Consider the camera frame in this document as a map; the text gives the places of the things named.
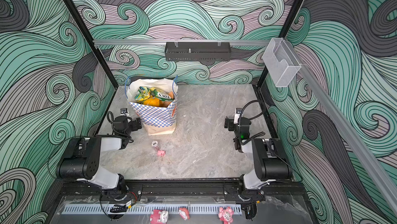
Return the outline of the blue checkered paper bag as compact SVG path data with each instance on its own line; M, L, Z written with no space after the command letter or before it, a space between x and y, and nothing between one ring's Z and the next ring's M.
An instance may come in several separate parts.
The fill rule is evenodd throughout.
M174 98L174 102L167 108L151 107L137 103L134 99L140 86L148 88L155 87L169 94ZM125 94L127 101L131 104L136 114L140 117L143 125L151 135L171 134L176 128L176 109L177 109L177 91L178 86L174 80L169 79L138 79L125 85Z

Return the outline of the yellow orange candy bag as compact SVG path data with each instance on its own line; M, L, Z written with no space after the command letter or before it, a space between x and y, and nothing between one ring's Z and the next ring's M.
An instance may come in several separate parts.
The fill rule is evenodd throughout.
M142 102L142 104L146 105L146 106L151 106L151 107L162 107L163 106L163 102L156 97L148 98L148 99L144 100Z

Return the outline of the green Fox's candy bag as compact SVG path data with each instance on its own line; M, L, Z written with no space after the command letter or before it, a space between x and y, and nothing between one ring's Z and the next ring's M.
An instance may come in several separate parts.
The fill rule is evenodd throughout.
M151 97L151 89L146 86L140 86L134 99L137 103L142 103Z
M153 97L161 100L161 101L174 101L174 98L164 91L157 89L155 87L150 88L150 93Z

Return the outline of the orange snack pouch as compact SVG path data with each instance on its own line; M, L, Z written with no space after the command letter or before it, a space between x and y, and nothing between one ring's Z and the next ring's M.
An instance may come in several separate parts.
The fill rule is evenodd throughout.
M162 101L162 107L163 108L167 108L171 103L173 103L174 102L174 100L171 100L171 101Z

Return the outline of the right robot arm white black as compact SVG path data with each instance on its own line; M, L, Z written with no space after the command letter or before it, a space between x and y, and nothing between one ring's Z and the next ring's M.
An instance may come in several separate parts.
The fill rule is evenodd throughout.
M261 188L271 183L285 182L292 178L293 170L285 158L278 154L276 140L265 139L265 132L250 134L252 121L248 118L226 118L224 127L233 132L235 150L243 154L250 154L253 158L254 169L243 174L239 179L238 193L248 194L261 191Z

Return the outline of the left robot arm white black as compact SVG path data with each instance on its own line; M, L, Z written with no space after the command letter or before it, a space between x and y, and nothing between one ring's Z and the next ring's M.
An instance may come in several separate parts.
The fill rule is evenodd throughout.
M131 133L142 128L140 118L132 119L127 115L114 117L107 113L113 133L91 137L73 137L59 160L56 178L66 182L86 182L98 186L107 194L115 194L116 201L127 198L129 189L121 174L113 173L100 165L100 156L104 152L125 149L133 143Z

